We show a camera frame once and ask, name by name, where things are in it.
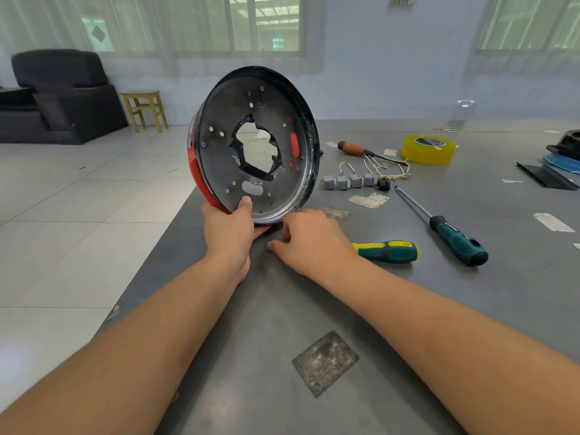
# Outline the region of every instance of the person's right hand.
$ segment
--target person's right hand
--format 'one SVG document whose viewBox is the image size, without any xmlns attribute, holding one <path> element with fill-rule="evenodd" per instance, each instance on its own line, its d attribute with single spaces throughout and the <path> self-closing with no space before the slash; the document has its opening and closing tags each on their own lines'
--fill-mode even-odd
<svg viewBox="0 0 580 435">
<path fill-rule="evenodd" d="M 335 274 L 358 257 L 336 220 L 323 211 L 304 209 L 284 218 L 284 241 L 270 241 L 268 249 L 301 275 L 323 285 L 322 277 Z"/>
</svg>

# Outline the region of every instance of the adhesive tape roll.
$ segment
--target adhesive tape roll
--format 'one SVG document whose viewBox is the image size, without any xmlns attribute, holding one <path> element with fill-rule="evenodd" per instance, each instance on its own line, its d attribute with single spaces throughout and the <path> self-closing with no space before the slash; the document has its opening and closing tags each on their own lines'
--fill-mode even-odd
<svg viewBox="0 0 580 435">
<path fill-rule="evenodd" d="M 457 145 L 453 140 L 435 136 L 408 136 L 401 156 L 427 165 L 446 165 L 453 159 Z"/>
</svg>

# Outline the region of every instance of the red oval slot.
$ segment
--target red oval slot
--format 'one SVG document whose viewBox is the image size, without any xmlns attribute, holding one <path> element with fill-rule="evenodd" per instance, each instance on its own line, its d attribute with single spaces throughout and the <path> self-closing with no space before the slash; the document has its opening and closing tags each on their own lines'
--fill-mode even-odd
<svg viewBox="0 0 580 435">
<path fill-rule="evenodd" d="M 296 133 L 290 134 L 290 145 L 292 146 L 292 155 L 298 157 L 300 150 L 298 149 L 298 137 L 296 137 Z"/>
</svg>

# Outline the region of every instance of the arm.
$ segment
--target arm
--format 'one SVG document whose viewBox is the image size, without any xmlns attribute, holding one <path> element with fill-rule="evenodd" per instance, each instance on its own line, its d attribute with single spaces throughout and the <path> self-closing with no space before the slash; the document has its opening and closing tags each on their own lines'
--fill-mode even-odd
<svg viewBox="0 0 580 435">
<path fill-rule="evenodd" d="M 0 415 L 0 433 L 153 433 L 250 267 L 251 202 L 205 205 L 204 259 L 65 360 Z"/>
<path fill-rule="evenodd" d="M 574 361 L 359 257 L 321 211 L 289 215 L 284 239 L 268 248 L 369 322 L 470 434 L 580 433 Z"/>
</svg>

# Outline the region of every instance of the wooden stool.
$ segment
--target wooden stool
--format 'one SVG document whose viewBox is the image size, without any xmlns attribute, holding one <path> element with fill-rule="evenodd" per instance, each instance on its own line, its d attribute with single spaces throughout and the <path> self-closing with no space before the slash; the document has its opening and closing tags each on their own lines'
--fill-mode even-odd
<svg viewBox="0 0 580 435">
<path fill-rule="evenodd" d="M 125 108 L 127 109 L 127 114 L 129 114 L 129 119 L 131 120 L 131 124 L 133 124 L 133 128 L 135 128 L 135 132 L 139 132 L 139 127 L 137 125 L 137 121 L 135 121 L 135 115 L 138 114 L 139 118 L 141 119 L 141 124 L 143 128 L 147 128 L 147 124 L 145 123 L 145 119 L 143 118 L 143 109 L 151 110 L 153 114 L 153 119 L 155 119 L 155 125 L 157 126 L 157 132 L 161 132 L 161 125 L 159 123 L 159 117 L 163 118 L 163 123 L 165 124 L 165 128 L 169 129 L 169 125 L 167 125 L 167 118 L 165 117 L 165 109 L 163 108 L 163 102 L 161 102 L 161 95 L 159 94 L 159 90 L 154 92 L 126 92 L 121 93 L 123 97 L 123 102 L 125 103 Z M 135 105 L 131 105 L 129 99 L 132 99 L 135 102 Z M 139 99 L 147 99 L 148 103 L 144 104 L 139 102 Z"/>
</svg>

